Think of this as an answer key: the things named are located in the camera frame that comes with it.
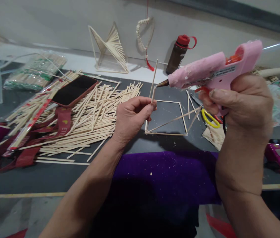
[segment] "table surface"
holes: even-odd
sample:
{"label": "table surface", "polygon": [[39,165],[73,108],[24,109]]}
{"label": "table surface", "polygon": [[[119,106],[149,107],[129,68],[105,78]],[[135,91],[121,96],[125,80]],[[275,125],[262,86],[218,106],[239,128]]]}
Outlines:
{"label": "table surface", "polygon": [[[10,68],[19,67],[19,64],[11,64]],[[121,81],[119,89],[125,89],[133,80],[104,77]],[[141,88],[141,96],[149,96],[150,83],[144,83]],[[0,121],[9,115],[18,105],[30,98],[34,92],[21,90],[3,90],[3,104],[0,104]],[[156,89],[156,100],[176,101],[182,105],[183,113],[187,113],[187,95],[185,91],[180,91],[175,88],[162,87]],[[181,115],[179,105],[177,103],[158,102],[158,110],[153,112],[148,129],[152,129],[171,119]],[[190,122],[188,117],[185,117],[186,126]],[[125,153],[142,153],[142,152],[161,152],[161,151],[192,151],[206,150],[217,152],[216,148],[208,142],[202,133],[206,129],[205,123],[201,118],[196,120],[193,127],[188,133],[188,136],[166,136],[166,135],[146,135],[144,133],[144,125],[137,136],[129,143]],[[168,132],[182,134],[185,132],[183,120],[177,120],[167,124],[156,132]],[[280,139],[280,127],[276,127],[273,132],[274,139]],[[91,145],[90,148],[85,148],[83,152],[93,152],[99,143]],[[56,158],[66,158],[68,154],[59,154]],[[76,162],[86,162],[86,156],[74,155],[72,157]],[[29,196],[60,196],[63,195],[79,175],[85,170],[85,166],[81,165],[62,165],[62,164],[45,164],[38,163],[26,168],[17,168],[5,173],[0,173],[0,197],[2,194],[18,194],[15,197]],[[264,169],[263,179],[264,189],[280,189],[280,174],[275,173],[270,169]]]}

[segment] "electric cord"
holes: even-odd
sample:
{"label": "electric cord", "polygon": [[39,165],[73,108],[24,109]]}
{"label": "electric cord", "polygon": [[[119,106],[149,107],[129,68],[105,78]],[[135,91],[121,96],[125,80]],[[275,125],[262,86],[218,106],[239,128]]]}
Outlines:
{"label": "electric cord", "polygon": [[226,114],[226,115],[224,115],[223,116],[223,130],[224,130],[224,134],[226,135],[226,116],[227,116],[228,114]]}

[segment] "hand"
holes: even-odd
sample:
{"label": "hand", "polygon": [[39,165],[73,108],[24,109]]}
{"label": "hand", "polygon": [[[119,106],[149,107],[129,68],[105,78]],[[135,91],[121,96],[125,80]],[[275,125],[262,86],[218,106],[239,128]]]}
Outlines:
{"label": "hand", "polygon": [[229,127],[272,132],[273,99],[262,77],[243,74],[232,81],[231,90],[213,89],[209,95],[201,91],[199,98],[214,115],[219,111],[216,104],[230,108],[225,118]]}
{"label": "hand", "polygon": [[144,121],[151,121],[151,113],[157,109],[157,102],[151,98],[134,97],[117,107],[116,129],[113,139],[126,146],[139,132]]}

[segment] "pink hot glue gun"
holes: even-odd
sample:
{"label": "pink hot glue gun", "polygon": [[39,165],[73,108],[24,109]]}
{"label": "pink hot glue gun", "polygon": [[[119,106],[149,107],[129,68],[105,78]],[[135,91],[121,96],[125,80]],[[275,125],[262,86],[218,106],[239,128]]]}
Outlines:
{"label": "pink hot glue gun", "polygon": [[[253,70],[262,49],[260,40],[249,41],[238,46],[235,54],[229,58],[219,52],[179,68],[156,87],[170,85],[183,89],[192,85],[203,85],[209,90],[230,90],[230,84],[237,76]],[[218,107],[218,116],[224,116],[229,111],[220,105]]]}

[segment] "phone case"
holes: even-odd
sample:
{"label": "phone case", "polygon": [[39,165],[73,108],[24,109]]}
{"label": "phone case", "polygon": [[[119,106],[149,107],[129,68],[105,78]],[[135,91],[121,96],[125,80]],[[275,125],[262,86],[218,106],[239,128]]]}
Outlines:
{"label": "phone case", "polygon": [[95,87],[97,84],[98,84],[98,80],[96,80],[96,82],[95,82],[90,88],[88,88],[85,92],[83,92],[79,97],[77,97],[77,98],[76,98],[74,101],[72,101],[69,105],[62,105],[62,104],[57,103],[57,102],[54,102],[54,101],[51,101],[51,102],[53,102],[53,103],[55,103],[55,104],[57,104],[57,105],[60,105],[60,106],[62,106],[62,107],[64,107],[64,108],[71,108],[71,107],[73,107],[79,100],[81,100],[86,94],[88,94],[91,90],[93,90],[94,87]]}

